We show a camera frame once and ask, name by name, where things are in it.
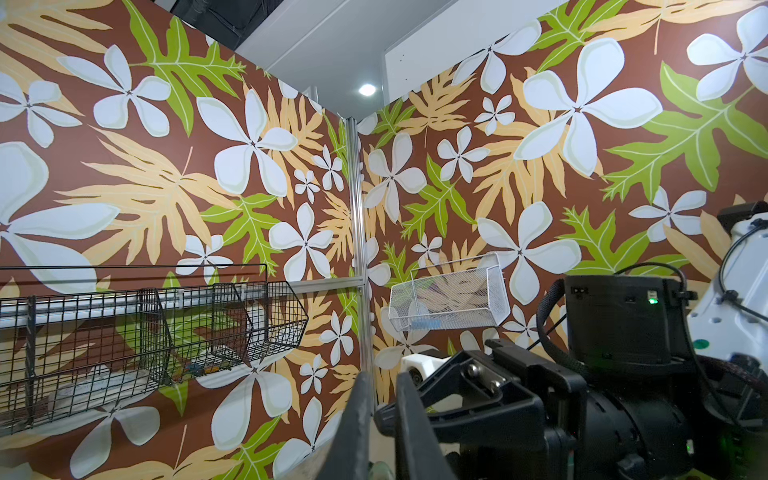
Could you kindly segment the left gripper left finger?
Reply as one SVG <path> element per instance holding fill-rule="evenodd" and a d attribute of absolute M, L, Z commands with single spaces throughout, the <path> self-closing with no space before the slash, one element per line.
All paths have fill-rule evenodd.
<path fill-rule="evenodd" d="M 360 372 L 317 480 L 365 480 L 369 476 L 373 382 Z"/>

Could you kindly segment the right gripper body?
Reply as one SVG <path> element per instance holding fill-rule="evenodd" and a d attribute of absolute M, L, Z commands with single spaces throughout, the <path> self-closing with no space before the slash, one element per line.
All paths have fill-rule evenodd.
<path fill-rule="evenodd" d="M 415 386 L 455 479 L 587 478 L 585 379 L 507 341 L 491 349 L 460 352 Z M 374 415 L 393 439 L 395 402 Z"/>

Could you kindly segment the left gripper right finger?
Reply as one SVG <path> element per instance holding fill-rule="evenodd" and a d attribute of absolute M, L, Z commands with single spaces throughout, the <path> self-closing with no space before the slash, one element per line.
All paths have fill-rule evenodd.
<path fill-rule="evenodd" d="M 397 377 L 394 439 L 397 479 L 456 478 L 440 449 L 426 409 L 408 373 Z"/>

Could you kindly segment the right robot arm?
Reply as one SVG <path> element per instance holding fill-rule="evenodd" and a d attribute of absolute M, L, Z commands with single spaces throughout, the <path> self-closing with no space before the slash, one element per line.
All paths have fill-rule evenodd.
<path fill-rule="evenodd" d="M 558 279 L 543 347 L 491 340 L 379 410 L 400 479 L 758 479 L 767 474 L 767 205 L 731 235 L 703 297 L 673 268 Z"/>

